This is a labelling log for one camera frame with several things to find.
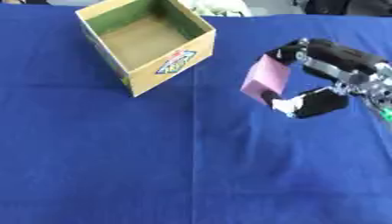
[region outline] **open cardboard box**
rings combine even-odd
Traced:
[[[178,0],[106,0],[76,14],[134,96],[213,54],[215,29]]]

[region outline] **pink sponge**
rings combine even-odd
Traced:
[[[261,94],[272,90],[281,95],[289,79],[290,69],[280,62],[264,54],[249,70],[242,84],[241,91],[257,101],[267,104]]]

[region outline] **logo on box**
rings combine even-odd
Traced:
[[[176,51],[160,68],[156,74],[176,74],[196,55],[195,51]]]

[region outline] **green wire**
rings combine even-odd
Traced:
[[[392,109],[385,108],[381,111],[381,116],[387,121],[392,122]]]

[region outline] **blue tablecloth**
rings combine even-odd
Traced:
[[[392,138],[361,101],[295,120],[239,91],[301,37],[392,60],[391,19],[209,17],[214,56],[129,98],[74,11],[0,4],[0,223],[392,223]],[[284,94],[326,84],[294,66]]]

